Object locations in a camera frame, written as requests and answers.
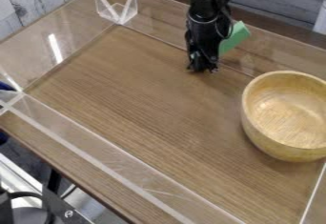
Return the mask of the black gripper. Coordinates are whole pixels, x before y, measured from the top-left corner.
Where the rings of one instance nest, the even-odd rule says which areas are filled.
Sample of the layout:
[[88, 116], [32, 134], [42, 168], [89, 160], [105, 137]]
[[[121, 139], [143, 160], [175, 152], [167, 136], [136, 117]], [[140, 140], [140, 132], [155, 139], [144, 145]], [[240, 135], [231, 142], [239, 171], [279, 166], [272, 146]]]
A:
[[185, 46], [187, 69], [191, 71], [217, 71], [219, 46], [231, 37], [232, 23], [228, 10], [219, 10], [209, 18], [187, 12]]

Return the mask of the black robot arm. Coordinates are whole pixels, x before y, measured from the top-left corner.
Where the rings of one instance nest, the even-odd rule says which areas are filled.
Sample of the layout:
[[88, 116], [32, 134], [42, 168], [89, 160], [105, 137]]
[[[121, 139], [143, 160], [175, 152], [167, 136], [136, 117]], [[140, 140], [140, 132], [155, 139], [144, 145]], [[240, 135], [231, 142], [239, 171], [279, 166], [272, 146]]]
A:
[[219, 47], [232, 32], [229, 1], [189, 0], [184, 39], [192, 72], [217, 70]]

